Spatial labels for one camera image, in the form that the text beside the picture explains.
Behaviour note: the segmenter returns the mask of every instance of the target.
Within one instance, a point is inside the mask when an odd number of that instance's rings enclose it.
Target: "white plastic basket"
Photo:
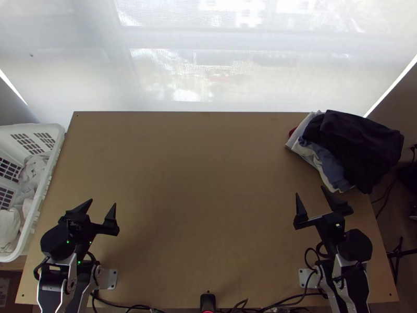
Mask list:
[[[49,182],[64,142],[64,128],[59,124],[18,124],[0,126],[0,209],[9,209],[19,194],[18,176],[29,155],[51,151],[44,175],[36,190],[32,207],[24,222],[16,249],[0,252],[0,262],[10,262],[20,256],[25,248],[33,220],[40,210]]]

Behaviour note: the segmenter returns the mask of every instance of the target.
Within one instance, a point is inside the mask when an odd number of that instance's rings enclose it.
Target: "wooden table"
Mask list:
[[[71,121],[16,301],[36,303],[39,240],[66,210],[93,198],[102,222],[117,202],[118,237],[90,251],[119,270],[101,296],[120,304],[197,308],[210,290],[219,307],[248,297],[263,307],[299,294],[304,251],[315,228],[295,231],[295,193],[310,216],[329,212],[318,172],[284,148],[305,113],[76,112]],[[398,301],[368,196],[340,195],[373,243],[370,303]],[[305,306],[328,305],[306,297]]]

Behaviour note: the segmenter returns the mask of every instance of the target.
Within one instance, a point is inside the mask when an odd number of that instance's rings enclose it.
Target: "dark clothing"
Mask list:
[[[312,119],[303,138],[329,150],[345,168],[345,178],[364,194],[397,164],[404,143],[397,130],[332,110]]]

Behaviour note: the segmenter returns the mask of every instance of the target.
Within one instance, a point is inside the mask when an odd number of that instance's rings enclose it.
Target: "floor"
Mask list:
[[[371,201],[384,194],[394,176],[385,177],[384,181],[374,188],[370,195]],[[417,197],[408,192],[404,185],[397,182],[389,196],[387,206],[378,218],[379,228],[384,240],[387,251],[393,250],[400,236],[404,237],[403,250],[417,248],[417,222],[410,220],[408,214],[410,203],[416,201]],[[375,203],[375,213],[380,209],[383,200]],[[417,255],[406,256],[401,259],[398,275],[397,290],[400,298],[399,303],[374,304],[370,306],[372,313],[409,313],[417,308]],[[99,313],[119,313],[125,312],[124,309],[98,308]],[[311,313],[331,313],[329,307],[309,308]],[[198,310],[169,310],[167,313],[197,313]],[[33,313],[39,313],[38,307],[34,306]],[[92,308],[88,308],[86,313],[93,313]]]

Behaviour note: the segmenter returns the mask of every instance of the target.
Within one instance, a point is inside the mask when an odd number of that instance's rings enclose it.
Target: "metal stand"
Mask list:
[[[397,279],[398,279],[398,269],[400,267],[400,259],[402,257],[408,256],[408,255],[412,255],[412,254],[417,254],[417,249],[411,249],[411,250],[405,250],[402,251],[402,241],[403,241],[403,237],[400,237],[400,243],[398,244],[397,247],[395,247],[395,249],[392,252],[387,252],[387,257],[389,258],[389,263],[391,264],[391,269],[393,271],[394,274],[394,283],[397,284]]]

